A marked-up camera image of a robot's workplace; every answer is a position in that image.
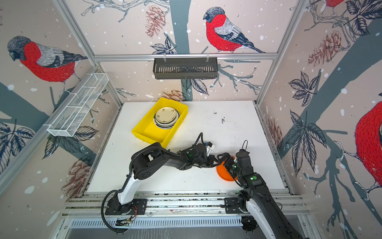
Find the orange plate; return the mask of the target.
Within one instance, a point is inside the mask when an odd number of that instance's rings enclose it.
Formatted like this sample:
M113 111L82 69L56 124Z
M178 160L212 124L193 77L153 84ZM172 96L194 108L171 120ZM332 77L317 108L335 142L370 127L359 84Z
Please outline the orange plate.
M235 157L231 157L222 162L216 167L216 171L219 177L225 181L233 182L237 180L237 167L235 162Z

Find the cream plate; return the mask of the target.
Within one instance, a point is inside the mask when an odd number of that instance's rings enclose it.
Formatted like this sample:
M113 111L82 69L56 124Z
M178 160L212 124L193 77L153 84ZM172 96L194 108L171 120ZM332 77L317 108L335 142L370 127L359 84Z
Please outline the cream plate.
M154 115L154 121L161 125L170 125L179 118L179 113L172 107L163 107Z

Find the yellow plastic bin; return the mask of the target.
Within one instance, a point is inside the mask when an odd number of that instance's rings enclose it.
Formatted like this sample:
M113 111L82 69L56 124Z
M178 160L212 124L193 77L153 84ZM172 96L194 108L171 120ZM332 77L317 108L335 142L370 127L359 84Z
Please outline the yellow plastic bin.
M179 118L170 125L157 124L154 121L154 115L163 107L172 107L176 109L179 113ZM163 147L167 147L187 114L188 106L174 100L160 98L137 126L133 128L132 133L144 142L149 144L159 142Z

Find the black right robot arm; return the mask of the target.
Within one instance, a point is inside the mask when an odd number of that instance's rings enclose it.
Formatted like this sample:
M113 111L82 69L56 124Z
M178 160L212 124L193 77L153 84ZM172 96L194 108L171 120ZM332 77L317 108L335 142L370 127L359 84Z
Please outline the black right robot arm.
M227 214L246 213L241 223L243 229L252 232L260 228L267 239L302 239L280 207L259 173L254 172L249 152L239 150L235 157L228 153L219 155L219 161L242 188L237 197L225 198L222 205Z

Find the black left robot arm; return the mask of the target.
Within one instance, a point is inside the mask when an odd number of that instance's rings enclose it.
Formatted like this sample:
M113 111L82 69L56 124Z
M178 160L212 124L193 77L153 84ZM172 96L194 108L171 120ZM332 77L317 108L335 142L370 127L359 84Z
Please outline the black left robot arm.
M191 147L171 152L156 142L133 154L129 165L129 174L119 190L110 191L101 204L101 214L107 216L143 215L147 201L134 199L143 180L151 177L162 166L170 166L181 171L192 167L213 168L220 165L219 160L210 151L213 144L195 143Z

